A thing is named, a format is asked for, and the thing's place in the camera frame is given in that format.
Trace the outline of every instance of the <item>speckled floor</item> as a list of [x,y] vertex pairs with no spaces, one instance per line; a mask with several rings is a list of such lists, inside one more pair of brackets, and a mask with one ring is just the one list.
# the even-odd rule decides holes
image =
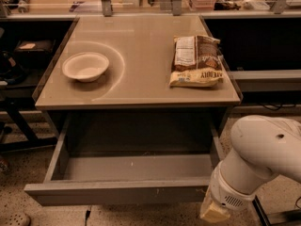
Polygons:
[[[229,129],[242,114],[230,117],[221,137],[224,150],[230,149]],[[285,115],[301,121],[294,114]],[[47,123],[40,121],[38,115],[26,116],[30,126],[38,137],[48,137],[51,131]],[[24,136],[13,123],[12,133],[6,138],[22,140]],[[31,226],[84,226],[84,225],[211,225],[198,218],[200,203],[177,203],[159,205],[93,205],[85,224],[88,206],[41,207],[24,193],[24,186],[29,183],[41,183],[48,169],[54,147],[35,150],[2,153],[9,161],[10,173],[0,173],[0,225],[6,217],[17,212],[26,212],[31,217]],[[266,213],[275,213],[295,209],[295,201],[301,196],[301,185],[290,179],[278,177],[262,186],[258,197]],[[254,226],[261,225],[252,205],[243,212],[231,212],[231,218],[217,226]]]

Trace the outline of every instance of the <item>desk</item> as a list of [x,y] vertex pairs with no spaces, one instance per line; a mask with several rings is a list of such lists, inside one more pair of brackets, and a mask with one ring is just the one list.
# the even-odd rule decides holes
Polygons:
[[[201,202],[223,158],[219,132],[241,99],[226,70],[214,88],[169,87],[173,37],[196,34],[207,34],[198,16],[81,16],[37,91],[59,138],[44,183],[25,192],[41,205]],[[62,74],[83,51],[110,60],[95,83]]]

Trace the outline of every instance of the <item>drawer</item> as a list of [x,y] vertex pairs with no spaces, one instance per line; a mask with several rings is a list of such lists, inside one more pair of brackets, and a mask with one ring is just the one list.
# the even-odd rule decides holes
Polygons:
[[44,182],[24,191],[44,206],[201,202],[212,152],[222,154],[202,110],[74,111]]

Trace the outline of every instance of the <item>white object on floor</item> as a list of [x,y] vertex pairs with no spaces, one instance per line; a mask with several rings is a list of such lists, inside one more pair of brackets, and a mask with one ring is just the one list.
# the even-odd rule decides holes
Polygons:
[[63,73],[81,82],[97,80],[108,68],[109,59],[99,53],[84,52],[71,56],[63,63]]
[[16,213],[6,218],[5,223],[0,226],[28,226],[29,223],[30,217],[26,213]]

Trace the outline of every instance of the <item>drawer front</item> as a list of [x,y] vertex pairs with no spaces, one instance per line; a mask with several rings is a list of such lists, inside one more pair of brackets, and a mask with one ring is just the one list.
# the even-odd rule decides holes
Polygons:
[[45,206],[201,202],[220,156],[203,112],[71,113],[44,182],[24,191]]

